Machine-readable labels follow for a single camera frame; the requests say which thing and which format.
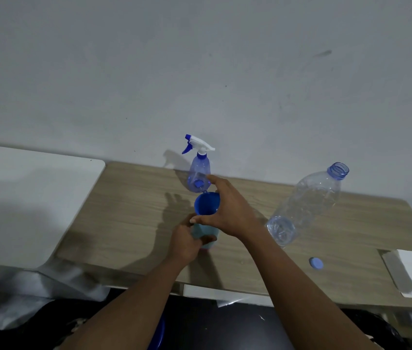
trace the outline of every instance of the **wooden table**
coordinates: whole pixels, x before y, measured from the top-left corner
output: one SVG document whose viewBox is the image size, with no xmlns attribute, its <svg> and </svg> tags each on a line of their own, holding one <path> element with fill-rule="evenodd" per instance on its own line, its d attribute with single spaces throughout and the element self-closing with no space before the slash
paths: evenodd
<svg viewBox="0 0 412 350">
<path fill-rule="evenodd" d="M 184 187 L 185 172 L 110 163 L 64 237 L 57 256 L 116 277 L 146 274 L 165 256 L 172 228 L 197 194 Z M 292 186 L 230 179 L 265 221 Z M 382 251 L 412 250 L 412 209 L 400 199 L 343 193 L 339 202 L 285 248 L 336 303 L 412 307 L 395 288 Z M 324 261 L 323 270 L 309 265 Z M 242 243 L 221 233 L 210 255 L 184 269 L 177 281 L 209 288 L 267 294 Z"/>
</svg>

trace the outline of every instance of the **blue cup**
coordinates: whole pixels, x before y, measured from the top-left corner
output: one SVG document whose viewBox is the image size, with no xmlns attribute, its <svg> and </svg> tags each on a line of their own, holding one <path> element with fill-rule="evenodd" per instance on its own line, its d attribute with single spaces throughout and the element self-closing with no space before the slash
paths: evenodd
<svg viewBox="0 0 412 350">
<path fill-rule="evenodd" d="M 210 193 L 208 191 L 200 194 L 195 200 L 195 212 L 198 215 L 213 215 L 217 212 L 217 209 L 220 205 L 220 195 L 219 193 Z M 191 227 L 191 235 L 194 239 L 201 238 L 202 236 L 219 235 L 219 229 L 212 226 L 205 226 L 199 223 L 195 223 Z M 214 245 L 216 241 L 210 242 L 206 245 L 203 245 L 201 249 L 209 249 Z"/>
</svg>

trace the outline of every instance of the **hand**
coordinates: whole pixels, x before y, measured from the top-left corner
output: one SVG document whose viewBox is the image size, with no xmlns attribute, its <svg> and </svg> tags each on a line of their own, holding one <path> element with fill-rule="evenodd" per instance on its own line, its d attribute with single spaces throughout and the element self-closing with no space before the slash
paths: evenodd
<svg viewBox="0 0 412 350">
<path fill-rule="evenodd" d="M 202 236 L 200 239 L 193 238 L 190 220 L 195 215 L 189 214 L 174 228 L 170 238 L 170 245 L 168 246 L 167 259 L 178 262 L 182 268 L 196 259 L 199 249 L 203 245 L 217 241 L 216 236 Z"/>
<path fill-rule="evenodd" d="M 219 209 L 213 215 L 194 216 L 191 223 L 213 226 L 237 238 L 262 228 L 252 207 L 228 180 L 215 175 L 207 178 L 220 194 Z"/>
</svg>

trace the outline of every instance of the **blue spray bottle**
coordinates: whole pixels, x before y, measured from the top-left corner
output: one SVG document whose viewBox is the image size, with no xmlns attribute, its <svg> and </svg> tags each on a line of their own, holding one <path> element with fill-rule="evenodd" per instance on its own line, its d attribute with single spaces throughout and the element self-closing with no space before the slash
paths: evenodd
<svg viewBox="0 0 412 350">
<path fill-rule="evenodd" d="M 207 142 L 192 135 L 186 135 L 185 139 L 188 140 L 188 146 L 183 150 L 182 154 L 191 151 L 193 148 L 198 150 L 188 173 L 188 189 L 193 193 L 201 193 L 210 187 L 210 182 L 206 178 L 207 175 L 210 175 L 207 152 L 215 151 L 216 149 Z"/>
</svg>

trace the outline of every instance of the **white sprayer head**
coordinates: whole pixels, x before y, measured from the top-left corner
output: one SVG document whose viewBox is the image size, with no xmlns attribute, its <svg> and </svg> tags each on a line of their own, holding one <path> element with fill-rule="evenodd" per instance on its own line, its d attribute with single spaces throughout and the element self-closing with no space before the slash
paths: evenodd
<svg viewBox="0 0 412 350">
<path fill-rule="evenodd" d="M 204 156 L 208 151 L 215 151 L 216 149 L 209 145 L 207 142 L 197 138 L 196 136 L 186 135 L 185 139 L 188 140 L 188 146 L 183 150 L 182 154 L 190 151 L 193 148 L 198 150 L 201 156 Z"/>
</svg>

